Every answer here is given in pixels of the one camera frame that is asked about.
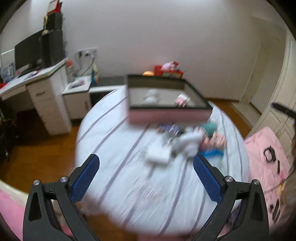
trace white plush toy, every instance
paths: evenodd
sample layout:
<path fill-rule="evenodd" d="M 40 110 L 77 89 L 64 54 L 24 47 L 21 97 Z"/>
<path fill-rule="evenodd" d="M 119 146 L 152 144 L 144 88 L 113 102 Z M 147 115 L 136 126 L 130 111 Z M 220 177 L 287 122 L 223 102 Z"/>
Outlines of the white plush toy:
<path fill-rule="evenodd" d="M 144 96 L 142 105 L 156 105 L 160 101 L 159 93 L 156 89 L 151 89 Z"/>
<path fill-rule="evenodd" d="M 205 130 L 195 128 L 192 131 L 190 128 L 179 137 L 179 140 L 173 144 L 173 151 L 183 154 L 186 157 L 192 158 L 198 153 L 200 143 L 205 137 Z"/>

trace round table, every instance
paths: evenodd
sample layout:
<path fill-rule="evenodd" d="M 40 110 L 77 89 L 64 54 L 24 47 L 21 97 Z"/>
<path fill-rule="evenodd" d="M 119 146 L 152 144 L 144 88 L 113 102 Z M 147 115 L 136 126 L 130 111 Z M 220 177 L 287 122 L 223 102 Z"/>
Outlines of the round table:
<path fill-rule="evenodd" d="M 129 125 L 126 110 L 123 87 L 105 96 L 81 122 L 75 165 L 81 166 L 91 153 L 100 158 L 82 211 L 105 213 L 115 224 L 141 234 L 180 235 L 200 230 L 216 203 L 207 195 L 192 161 L 179 154 L 166 167 L 146 163 L 143 150 L 162 134 L 155 125 Z M 226 136 L 227 148 L 223 158 L 209 162 L 222 174 L 247 182 L 249 161 L 239 131 L 214 105 L 210 120 Z"/>

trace black monitor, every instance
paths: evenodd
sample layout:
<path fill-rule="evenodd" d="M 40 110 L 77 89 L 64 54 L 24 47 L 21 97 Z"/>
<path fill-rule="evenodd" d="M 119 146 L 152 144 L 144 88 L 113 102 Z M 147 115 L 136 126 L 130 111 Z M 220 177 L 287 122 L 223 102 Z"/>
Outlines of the black monitor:
<path fill-rule="evenodd" d="M 39 38 L 43 30 L 29 36 L 15 46 L 15 68 L 19 69 L 30 64 L 31 71 L 37 69 L 38 61 L 41 59 L 41 43 Z"/>

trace pink box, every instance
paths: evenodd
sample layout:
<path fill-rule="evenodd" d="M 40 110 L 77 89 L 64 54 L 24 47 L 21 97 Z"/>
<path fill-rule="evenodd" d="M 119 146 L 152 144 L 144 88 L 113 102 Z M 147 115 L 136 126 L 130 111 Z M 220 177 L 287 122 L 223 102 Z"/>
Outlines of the pink box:
<path fill-rule="evenodd" d="M 202 123 L 207 122 L 212 107 L 186 79 L 159 76 L 127 75 L 128 119 L 132 124 Z M 154 89 L 158 103 L 143 105 L 145 95 Z M 190 98 L 186 107 L 177 107 L 175 99 L 185 94 Z"/>

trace screw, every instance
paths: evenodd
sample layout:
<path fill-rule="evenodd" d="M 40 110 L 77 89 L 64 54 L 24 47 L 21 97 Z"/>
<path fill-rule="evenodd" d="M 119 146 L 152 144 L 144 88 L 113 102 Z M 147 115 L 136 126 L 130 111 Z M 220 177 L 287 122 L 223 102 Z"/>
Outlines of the screw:
<path fill-rule="evenodd" d="M 255 185 L 259 185 L 260 184 L 259 180 L 257 180 L 257 179 L 254 179 L 253 182 L 254 182 Z"/>
<path fill-rule="evenodd" d="M 230 183 L 233 181 L 233 178 L 231 176 L 226 176 L 225 180 Z"/>
<path fill-rule="evenodd" d="M 35 180 L 35 181 L 33 182 L 33 185 L 34 185 L 34 186 L 37 186 L 37 185 L 39 185 L 39 183 L 40 183 L 39 180 Z"/>
<path fill-rule="evenodd" d="M 65 183 L 66 181 L 68 181 L 68 177 L 61 177 L 60 179 L 61 183 Z"/>

